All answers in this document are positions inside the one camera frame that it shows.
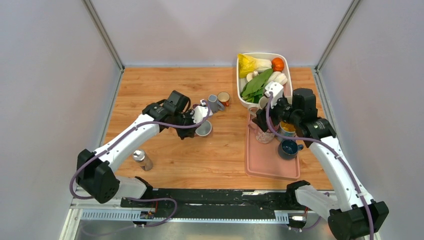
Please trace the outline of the yellow napa cabbage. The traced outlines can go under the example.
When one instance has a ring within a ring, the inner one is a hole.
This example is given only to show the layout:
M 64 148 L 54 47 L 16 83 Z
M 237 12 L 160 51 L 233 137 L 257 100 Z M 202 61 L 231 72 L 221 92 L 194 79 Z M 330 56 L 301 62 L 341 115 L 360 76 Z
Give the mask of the yellow napa cabbage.
M 254 71 L 264 72 L 272 68 L 272 62 L 269 59 L 255 58 L 246 54 L 239 53 L 238 60 L 238 77 L 245 78 L 249 73 Z

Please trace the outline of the grey-blue dotted mug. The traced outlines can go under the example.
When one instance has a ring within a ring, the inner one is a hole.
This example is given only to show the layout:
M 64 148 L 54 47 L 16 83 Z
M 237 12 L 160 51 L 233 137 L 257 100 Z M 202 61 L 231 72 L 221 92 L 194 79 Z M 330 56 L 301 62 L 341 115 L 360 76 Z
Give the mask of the grey-blue dotted mug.
M 225 106 L 218 100 L 217 95 L 209 95 L 207 98 L 207 103 L 213 114 L 225 110 Z

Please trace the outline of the pink plastic tray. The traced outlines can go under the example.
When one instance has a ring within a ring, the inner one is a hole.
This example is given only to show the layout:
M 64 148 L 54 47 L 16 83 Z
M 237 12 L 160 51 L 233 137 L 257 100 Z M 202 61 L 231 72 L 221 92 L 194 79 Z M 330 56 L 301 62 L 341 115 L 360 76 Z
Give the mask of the pink plastic tray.
M 245 135 L 245 173 L 253 177 L 295 181 L 301 176 L 299 157 L 285 160 L 278 155 L 280 141 L 273 138 L 269 143 L 261 143 L 249 126 Z

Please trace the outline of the green leafy vegetable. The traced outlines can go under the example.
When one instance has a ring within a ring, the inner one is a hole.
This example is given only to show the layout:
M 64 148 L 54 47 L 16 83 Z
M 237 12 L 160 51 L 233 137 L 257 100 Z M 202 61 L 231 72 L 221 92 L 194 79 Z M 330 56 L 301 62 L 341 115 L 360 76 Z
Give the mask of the green leafy vegetable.
M 259 73 L 251 81 L 249 81 L 243 88 L 240 96 L 245 102 L 251 102 L 252 98 L 257 95 L 260 90 L 263 90 L 264 84 L 267 82 L 273 69 L 269 68 L 262 73 Z

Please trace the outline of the orange small mug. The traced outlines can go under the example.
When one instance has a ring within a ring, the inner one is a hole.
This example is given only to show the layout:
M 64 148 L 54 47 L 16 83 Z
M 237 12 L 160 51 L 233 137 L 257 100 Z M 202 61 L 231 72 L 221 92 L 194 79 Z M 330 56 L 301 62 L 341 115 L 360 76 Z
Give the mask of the orange small mug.
M 226 91 L 222 91 L 217 95 L 218 101 L 225 107 L 230 106 L 230 94 Z

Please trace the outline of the small pink dotted mug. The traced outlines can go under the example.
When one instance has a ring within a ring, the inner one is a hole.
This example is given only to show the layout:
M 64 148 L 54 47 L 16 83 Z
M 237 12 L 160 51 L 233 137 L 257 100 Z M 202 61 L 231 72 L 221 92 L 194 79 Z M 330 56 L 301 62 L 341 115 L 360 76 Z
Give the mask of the small pink dotted mug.
M 212 130 L 212 123 L 209 120 L 206 120 L 195 130 L 195 134 L 199 137 L 207 137 L 211 134 Z

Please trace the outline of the silver metal bottle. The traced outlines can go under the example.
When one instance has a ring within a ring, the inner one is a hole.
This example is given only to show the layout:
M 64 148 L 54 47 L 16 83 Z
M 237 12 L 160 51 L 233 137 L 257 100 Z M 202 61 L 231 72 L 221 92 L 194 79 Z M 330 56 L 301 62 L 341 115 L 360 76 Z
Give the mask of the silver metal bottle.
M 142 149 L 137 149 L 133 152 L 132 158 L 144 170 L 150 171 L 153 168 L 153 162 Z

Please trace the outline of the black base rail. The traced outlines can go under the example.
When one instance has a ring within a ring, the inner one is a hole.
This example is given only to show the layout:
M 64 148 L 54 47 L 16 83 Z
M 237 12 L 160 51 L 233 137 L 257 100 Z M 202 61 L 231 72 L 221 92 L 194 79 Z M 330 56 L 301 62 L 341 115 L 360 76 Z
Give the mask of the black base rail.
M 305 206 L 289 201 L 284 190 L 154 188 L 138 202 L 122 199 L 123 208 L 157 210 L 158 218 L 274 219 L 275 211 L 304 213 Z

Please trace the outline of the blue butterfly mug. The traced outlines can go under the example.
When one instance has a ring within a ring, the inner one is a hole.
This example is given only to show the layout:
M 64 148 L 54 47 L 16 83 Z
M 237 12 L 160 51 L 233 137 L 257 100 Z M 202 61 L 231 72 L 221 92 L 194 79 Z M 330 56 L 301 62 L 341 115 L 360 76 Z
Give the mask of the blue butterfly mug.
M 281 121 L 279 123 L 278 134 L 286 137 L 295 137 L 296 129 L 292 124 Z

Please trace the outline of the white mushroom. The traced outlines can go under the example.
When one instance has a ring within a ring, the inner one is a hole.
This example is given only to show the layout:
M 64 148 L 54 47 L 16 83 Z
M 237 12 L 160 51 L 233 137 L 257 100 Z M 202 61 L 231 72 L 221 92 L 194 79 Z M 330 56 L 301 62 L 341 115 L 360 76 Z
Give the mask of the white mushroom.
M 253 71 L 253 72 L 248 73 L 247 76 L 246 76 L 247 82 L 250 82 L 251 80 L 253 80 L 253 78 L 255 78 L 258 75 L 259 75 L 258 71 Z

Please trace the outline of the dark blue round mug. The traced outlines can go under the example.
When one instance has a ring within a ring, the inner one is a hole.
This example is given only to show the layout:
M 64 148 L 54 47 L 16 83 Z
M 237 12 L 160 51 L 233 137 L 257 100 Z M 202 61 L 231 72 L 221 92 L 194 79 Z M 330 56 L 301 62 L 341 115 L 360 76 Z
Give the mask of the dark blue round mug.
M 283 160 L 293 160 L 299 153 L 303 150 L 304 146 L 302 144 L 297 144 L 294 140 L 285 139 L 282 140 L 278 147 L 277 153 Z

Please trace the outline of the pink upside-down mug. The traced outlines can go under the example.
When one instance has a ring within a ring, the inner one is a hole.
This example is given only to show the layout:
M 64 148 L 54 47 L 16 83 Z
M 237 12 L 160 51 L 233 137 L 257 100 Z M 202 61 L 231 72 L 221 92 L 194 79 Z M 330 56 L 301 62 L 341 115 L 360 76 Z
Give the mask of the pink upside-down mug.
M 249 121 L 247 126 L 253 132 L 253 135 L 255 136 L 256 140 L 259 143 L 268 144 L 275 138 L 275 134 L 272 131 L 270 130 L 263 131 L 252 120 Z

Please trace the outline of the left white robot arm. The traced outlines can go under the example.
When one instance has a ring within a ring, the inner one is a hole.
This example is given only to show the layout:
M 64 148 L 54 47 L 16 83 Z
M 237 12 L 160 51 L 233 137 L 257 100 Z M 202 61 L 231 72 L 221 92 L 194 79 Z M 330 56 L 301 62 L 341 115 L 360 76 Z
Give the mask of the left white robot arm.
M 153 201 L 147 183 L 137 177 L 116 176 L 115 172 L 141 145 L 164 129 L 174 128 L 181 139 L 193 138 L 196 129 L 212 111 L 206 100 L 194 109 L 189 97 L 174 90 L 167 99 L 153 102 L 123 132 L 105 145 L 77 157 L 77 170 L 69 184 L 70 193 L 80 200 L 104 204 L 113 198 L 133 199 L 140 207 Z

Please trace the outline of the white vegetable bin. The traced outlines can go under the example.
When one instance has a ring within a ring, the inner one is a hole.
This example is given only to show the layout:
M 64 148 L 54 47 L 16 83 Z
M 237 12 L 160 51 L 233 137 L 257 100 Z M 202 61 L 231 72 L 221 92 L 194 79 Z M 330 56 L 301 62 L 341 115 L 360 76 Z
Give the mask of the white vegetable bin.
M 293 97 L 293 86 L 292 86 L 292 80 L 291 80 L 291 74 L 288 67 L 288 62 L 286 58 L 283 55 L 277 54 L 277 53 L 269 53 L 269 52 L 246 52 L 244 53 L 247 56 L 251 56 L 253 58 L 259 58 L 259 59 L 267 59 L 267 60 L 273 60 L 274 58 L 281 58 L 284 62 L 284 69 L 283 73 L 287 77 L 287 83 L 283 85 L 283 92 L 284 96 L 287 98 L 288 102 L 292 103 L 292 97 Z M 241 102 L 241 104 L 248 108 L 248 106 L 251 104 L 250 102 L 247 102 L 242 99 L 241 92 L 244 88 L 244 86 L 248 83 L 246 78 L 239 78 L 239 68 L 240 68 L 240 61 L 236 61 L 237 64 L 237 70 L 236 70 L 236 82 L 237 82 L 237 91 L 238 91 L 238 99 Z

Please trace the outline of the small orange pumpkin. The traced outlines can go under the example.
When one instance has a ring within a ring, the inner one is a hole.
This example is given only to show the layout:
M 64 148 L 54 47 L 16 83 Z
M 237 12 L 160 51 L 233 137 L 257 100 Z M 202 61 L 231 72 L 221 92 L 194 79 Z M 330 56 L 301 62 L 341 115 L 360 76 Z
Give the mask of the small orange pumpkin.
M 271 67 L 274 72 L 282 72 L 285 69 L 285 61 L 280 57 L 271 60 Z

